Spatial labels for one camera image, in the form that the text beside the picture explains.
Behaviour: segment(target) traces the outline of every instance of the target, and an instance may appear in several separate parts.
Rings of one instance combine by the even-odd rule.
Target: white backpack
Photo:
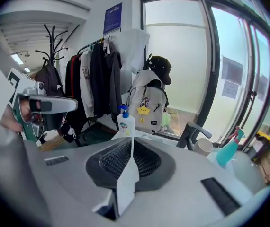
[[[133,81],[127,100],[129,114],[135,118],[135,128],[156,133],[160,129],[167,102],[159,77],[151,70],[140,71]]]

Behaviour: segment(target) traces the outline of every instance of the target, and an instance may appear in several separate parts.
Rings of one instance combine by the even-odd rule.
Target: black vent
[[[221,211],[227,216],[236,211],[240,205],[236,200],[223,188],[215,178],[201,180],[208,193],[212,196],[215,203]]]
[[[118,179],[131,158],[131,141],[106,153],[99,160],[100,167]]]
[[[139,179],[151,175],[161,165],[161,158],[137,141],[134,141],[133,156],[138,167]]]
[[[131,141],[108,152],[99,160],[99,165],[116,179],[120,177],[131,158]],[[139,179],[152,174],[161,165],[160,157],[147,147],[134,141],[134,160],[139,171]]]
[[[47,160],[45,160],[45,162],[46,162],[46,164],[48,166],[52,166],[52,165],[56,165],[56,164],[65,162],[67,160],[69,160],[68,157],[62,156],[62,157],[56,157],[56,158],[52,158],[52,159],[47,159]]]

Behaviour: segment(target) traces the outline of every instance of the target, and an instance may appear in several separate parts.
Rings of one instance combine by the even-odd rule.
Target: white mug
[[[212,143],[205,139],[200,138],[197,140],[196,144],[194,145],[193,151],[207,157],[210,152],[213,150]]]

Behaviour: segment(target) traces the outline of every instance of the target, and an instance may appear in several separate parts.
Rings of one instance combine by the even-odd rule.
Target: white spray bottle
[[[121,105],[119,108],[124,110],[122,114],[117,116],[119,132],[121,132],[123,136],[130,136],[133,139],[135,133],[135,118],[127,112],[127,109],[129,108],[128,105]]]

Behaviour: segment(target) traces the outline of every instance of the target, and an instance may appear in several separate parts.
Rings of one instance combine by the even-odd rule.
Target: black cap
[[[159,77],[159,79],[165,84],[171,84],[172,80],[169,76],[171,71],[171,64],[168,62],[167,59],[161,56],[152,56],[148,59],[148,66],[149,68],[155,72],[155,74]]]

